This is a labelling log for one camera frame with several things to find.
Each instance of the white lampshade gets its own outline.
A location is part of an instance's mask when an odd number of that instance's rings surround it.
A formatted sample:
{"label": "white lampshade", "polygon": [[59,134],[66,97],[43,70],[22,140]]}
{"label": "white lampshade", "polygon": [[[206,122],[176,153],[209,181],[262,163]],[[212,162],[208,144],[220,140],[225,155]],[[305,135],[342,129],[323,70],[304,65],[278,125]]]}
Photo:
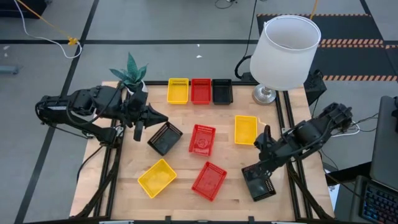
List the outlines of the white lampshade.
{"label": "white lampshade", "polygon": [[250,61],[252,76],[272,90],[291,90],[307,79],[321,32],[310,19],[278,16],[264,28]]}

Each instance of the potted plant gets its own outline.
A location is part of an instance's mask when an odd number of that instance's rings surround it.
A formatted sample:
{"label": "potted plant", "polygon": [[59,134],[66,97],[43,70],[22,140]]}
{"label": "potted plant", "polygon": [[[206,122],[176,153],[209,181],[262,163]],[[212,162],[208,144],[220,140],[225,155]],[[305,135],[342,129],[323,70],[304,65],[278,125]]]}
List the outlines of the potted plant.
{"label": "potted plant", "polygon": [[130,95],[133,95],[137,90],[148,92],[144,81],[142,81],[147,73],[147,65],[138,69],[136,61],[130,53],[127,58],[127,70],[120,69],[119,71],[113,68],[110,68],[110,70],[113,75],[122,80],[122,85],[127,88]]}

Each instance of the black floor mat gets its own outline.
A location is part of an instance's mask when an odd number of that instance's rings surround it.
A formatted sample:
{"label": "black floor mat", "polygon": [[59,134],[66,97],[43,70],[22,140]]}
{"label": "black floor mat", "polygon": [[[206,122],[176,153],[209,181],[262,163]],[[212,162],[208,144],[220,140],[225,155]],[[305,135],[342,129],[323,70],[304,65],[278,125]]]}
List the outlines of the black floor mat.
{"label": "black floor mat", "polygon": [[[279,14],[259,14],[259,31],[264,22]],[[386,49],[382,36],[367,14],[317,14],[313,21],[322,32],[311,71],[320,69],[325,80],[396,80],[398,47]]]}

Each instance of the black basket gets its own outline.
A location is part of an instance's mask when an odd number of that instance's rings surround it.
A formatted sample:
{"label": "black basket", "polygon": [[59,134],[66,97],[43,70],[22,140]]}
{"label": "black basket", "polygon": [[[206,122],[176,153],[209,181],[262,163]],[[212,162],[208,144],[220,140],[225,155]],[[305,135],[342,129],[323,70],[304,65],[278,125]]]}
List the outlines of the black basket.
{"label": "black basket", "polygon": [[148,145],[164,156],[181,138],[182,132],[166,122],[148,141]]}
{"label": "black basket", "polygon": [[248,185],[251,197],[255,202],[271,197],[276,194],[274,186],[270,179],[263,180],[257,176],[256,165],[251,165],[242,169],[244,180]]}
{"label": "black basket", "polygon": [[213,79],[213,103],[215,105],[229,105],[233,103],[232,81],[230,79]]}

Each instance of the white cable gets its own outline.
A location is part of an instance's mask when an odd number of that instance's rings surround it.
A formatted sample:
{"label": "white cable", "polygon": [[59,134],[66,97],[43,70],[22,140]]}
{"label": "white cable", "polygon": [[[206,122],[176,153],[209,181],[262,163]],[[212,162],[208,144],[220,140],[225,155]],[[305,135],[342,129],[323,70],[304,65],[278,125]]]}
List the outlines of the white cable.
{"label": "white cable", "polygon": [[18,10],[19,10],[19,13],[21,14],[22,24],[24,25],[24,31],[25,31],[26,35],[28,35],[29,37],[36,38],[36,39],[46,40],[46,41],[49,41],[49,42],[51,42],[51,43],[53,43],[53,44],[57,44],[57,45],[61,48],[61,50],[62,50],[64,56],[65,56],[66,58],[68,58],[68,59],[73,59],[73,58],[75,58],[75,57],[79,57],[79,55],[81,54],[81,45],[80,45],[79,41],[77,42],[78,47],[79,47],[79,49],[80,49],[80,50],[79,50],[79,53],[78,53],[76,56],[69,57],[69,56],[67,56],[67,53],[65,53],[65,50],[63,49],[62,45],[60,45],[59,43],[57,43],[57,42],[55,42],[55,41],[53,41],[53,40],[49,40],[49,39],[47,39],[47,38],[45,38],[45,37],[36,37],[36,36],[33,36],[33,35],[28,34],[28,32],[26,31],[25,18],[24,18],[24,15],[23,15],[23,13],[22,13],[22,10],[20,9],[20,7],[19,7],[19,5],[18,5],[18,2],[17,2],[16,0],[14,0],[14,2],[15,2],[15,4],[17,5],[17,8],[18,8]]}
{"label": "white cable", "polygon": [[359,128],[359,125],[355,121],[353,121],[353,123],[356,126],[356,129],[357,129],[356,132],[354,132],[354,133],[346,133],[346,134],[337,134],[337,135],[334,135],[332,137],[350,136],[350,135],[358,134],[361,131],[361,129]]}

